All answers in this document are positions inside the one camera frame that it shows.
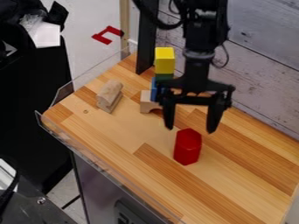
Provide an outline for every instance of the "wooden tabletop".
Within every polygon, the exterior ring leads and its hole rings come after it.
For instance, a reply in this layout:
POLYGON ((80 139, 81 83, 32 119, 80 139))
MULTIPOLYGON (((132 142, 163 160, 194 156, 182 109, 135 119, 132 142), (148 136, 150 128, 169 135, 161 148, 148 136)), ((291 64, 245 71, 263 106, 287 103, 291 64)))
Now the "wooden tabletop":
POLYGON ((161 213, 153 201, 185 223, 280 223, 299 183, 299 143, 236 108, 208 135, 206 107, 179 105, 169 131, 161 113, 139 112, 154 70, 138 76, 135 64, 132 55, 69 95, 44 113, 57 127, 45 125, 94 163, 110 166, 161 213), (111 115, 95 100, 110 79, 124 85, 111 115), (172 154, 177 131, 186 128, 201 133, 204 144, 199 161, 182 166, 172 154))

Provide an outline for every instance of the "red block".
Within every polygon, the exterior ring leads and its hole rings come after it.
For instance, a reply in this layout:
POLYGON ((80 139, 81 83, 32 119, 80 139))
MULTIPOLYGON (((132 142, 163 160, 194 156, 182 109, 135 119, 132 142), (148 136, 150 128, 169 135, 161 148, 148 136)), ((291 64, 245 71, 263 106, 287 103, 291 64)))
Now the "red block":
POLYGON ((182 129, 178 131, 174 159, 182 165, 190 165, 198 162, 201 145, 201 135, 194 129, 182 129))

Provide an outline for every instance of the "gray floor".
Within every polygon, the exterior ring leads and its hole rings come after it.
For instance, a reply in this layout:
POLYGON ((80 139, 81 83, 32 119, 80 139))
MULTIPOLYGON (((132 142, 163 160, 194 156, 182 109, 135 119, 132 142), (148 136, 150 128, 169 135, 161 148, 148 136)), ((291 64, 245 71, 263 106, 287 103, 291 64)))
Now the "gray floor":
MULTIPOLYGON (((73 171, 70 171, 48 194, 56 206, 63 207, 67 202, 79 195, 79 190, 73 171)), ((76 200, 72 205, 64 209, 73 220, 78 224, 86 224, 86 218, 83 211, 81 199, 76 200)))

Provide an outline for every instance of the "green block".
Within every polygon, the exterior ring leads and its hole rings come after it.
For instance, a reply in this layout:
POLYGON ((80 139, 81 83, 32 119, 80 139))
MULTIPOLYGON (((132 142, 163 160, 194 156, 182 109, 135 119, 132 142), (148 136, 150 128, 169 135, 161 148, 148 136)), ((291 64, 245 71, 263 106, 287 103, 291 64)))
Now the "green block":
POLYGON ((168 81, 173 79, 173 73, 157 73, 156 81, 168 81))

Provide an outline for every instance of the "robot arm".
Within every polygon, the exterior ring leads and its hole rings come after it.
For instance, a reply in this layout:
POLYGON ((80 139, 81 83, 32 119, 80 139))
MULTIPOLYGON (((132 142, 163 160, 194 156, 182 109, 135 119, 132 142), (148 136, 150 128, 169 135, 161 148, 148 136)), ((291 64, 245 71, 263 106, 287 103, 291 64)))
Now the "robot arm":
POLYGON ((157 83, 156 100, 163 107, 165 126, 170 130, 173 128, 176 104, 205 105, 209 107, 206 129, 213 133, 224 111, 232 106, 232 94, 235 90, 232 85, 208 79, 211 64, 222 67, 215 65, 213 59, 215 48, 223 46, 227 40, 227 0, 170 0, 170 10, 171 3, 174 3, 181 17, 177 24, 165 24, 154 17, 143 0, 133 2, 160 29, 171 30, 183 25, 186 39, 183 52, 186 58, 184 75, 157 83), (181 89, 181 93, 174 94, 172 88, 181 89), (210 97, 198 96, 204 92, 213 94, 210 97))

